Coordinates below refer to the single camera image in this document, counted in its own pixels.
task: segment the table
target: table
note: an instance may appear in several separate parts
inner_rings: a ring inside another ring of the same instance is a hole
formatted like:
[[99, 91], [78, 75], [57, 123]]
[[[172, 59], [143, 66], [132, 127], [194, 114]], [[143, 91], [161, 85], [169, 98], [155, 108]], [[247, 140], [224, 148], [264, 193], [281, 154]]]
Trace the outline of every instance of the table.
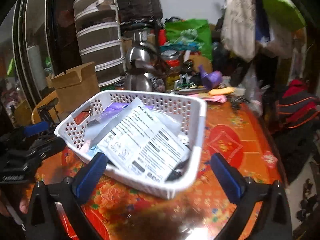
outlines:
[[[220, 152], [243, 176], [251, 176], [256, 182], [271, 184], [280, 180], [277, 159], [246, 105], [235, 113], [229, 102], [208, 104], [204, 134], [197, 179], [192, 187], [172, 200], [140, 192], [105, 175], [101, 177], [82, 209], [104, 239], [213, 239], [236, 208], [228, 201], [210, 168], [209, 161], [215, 152]], [[64, 176], [74, 176], [83, 165], [66, 148], [43, 162], [36, 179], [46, 184], [60, 182]], [[26, 192], [28, 197], [32, 187]], [[260, 208], [261, 203], [257, 203], [240, 239], [251, 232]], [[68, 235], [78, 239], [63, 213], [61, 220]]]

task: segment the cardboard box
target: cardboard box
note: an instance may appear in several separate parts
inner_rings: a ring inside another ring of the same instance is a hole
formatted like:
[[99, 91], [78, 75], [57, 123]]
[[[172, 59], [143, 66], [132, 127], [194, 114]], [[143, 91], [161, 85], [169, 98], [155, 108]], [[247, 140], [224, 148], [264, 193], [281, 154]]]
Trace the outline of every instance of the cardboard box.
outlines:
[[51, 79], [64, 112], [72, 112], [100, 92], [95, 62], [89, 62]]
[[122, 37], [122, 48], [123, 48], [124, 54], [126, 54], [127, 51], [131, 49], [131, 47], [132, 47], [132, 38]]
[[53, 74], [50, 74], [49, 76], [46, 77], [48, 88], [52, 88], [52, 87], [53, 87], [52, 81], [51, 81], [51, 79], [52, 79], [53, 77], [54, 77]]

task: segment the yellow sponge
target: yellow sponge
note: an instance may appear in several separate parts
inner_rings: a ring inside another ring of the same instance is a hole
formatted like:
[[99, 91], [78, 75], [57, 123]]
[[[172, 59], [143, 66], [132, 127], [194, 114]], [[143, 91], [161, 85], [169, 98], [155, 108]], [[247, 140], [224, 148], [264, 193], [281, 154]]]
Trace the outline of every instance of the yellow sponge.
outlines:
[[210, 96], [217, 96], [217, 95], [228, 95], [234, 92], [235, 89], [233, 87], [227, 87], [227, 88], [218, 88], [218, 89], [212, 89], [209, 91]]

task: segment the stainless steel kettle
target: stainless steel kettle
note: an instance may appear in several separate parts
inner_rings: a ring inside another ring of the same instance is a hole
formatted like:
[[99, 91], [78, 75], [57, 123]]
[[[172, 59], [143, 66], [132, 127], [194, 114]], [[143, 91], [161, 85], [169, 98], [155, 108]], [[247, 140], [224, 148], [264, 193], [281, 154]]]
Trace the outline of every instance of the stainless steel kettle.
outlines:
[[131, 62], [139, 59], [154, 66], [158, 62], [156, 47], [147, 42], [148, 31], [137, 30], [133, 34], [132, 47], [127, 51], [125, 62], [127, 69], [131, 69]]
[[132, 60], [124, 79], [125, 90], [158, 92], [157, 77], [162, 73], [141, 59]]
[[156, 47], [147, 42], [147, 35], [147, 30], [137, 30], [134, 33], [132, 47], [127, 51], [125, 57], [127, 74], [124, 79], [126, 90], [159, 91], [157, 78], [162, 78], [163, 73], [155, 68], [159, 57]]

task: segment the white plastic basket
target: white plastic basket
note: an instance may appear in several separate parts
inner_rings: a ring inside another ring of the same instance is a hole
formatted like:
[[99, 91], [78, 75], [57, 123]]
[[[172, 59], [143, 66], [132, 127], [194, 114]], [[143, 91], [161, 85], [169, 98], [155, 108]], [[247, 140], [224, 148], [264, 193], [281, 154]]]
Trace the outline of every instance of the white plastic basket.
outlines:
[[187, 138], [189, 147], [192, 149], [190, 159], [186, 165], [183, 176], [175, 181], [159, 184], [153, 181], [144, 181], [139, 176], [127, 174], [112, 165], [107, 165], [105, 174], [130, 187], [159, 196], [165, 199], [173, 198], [177, 193], [190, 187], [196, 179], [198, 166], [201, 157], [202, 143], [204, 138], [204, 126], [207, 104], [199, 98], [180, 96], [174, 94], [127, 91], [127, 90], [106, 90], [90, 98], [55, 129], [54, 133], [63, 138], [67, 146], [73, 150], [81, 160], [88, 163], [92, 157], [80, 152], [84, 143], [85, 129], [89, 116], [79, 125], [74, 118], [82, 111], [87, 111], [90, 103], [94, 104], [93, 114], [102, 113], [113, 102], [130, 103], [136, 97], [145, 105], [153, 105], [154, 109], [162, 112], [181, 114], [181, 135]]

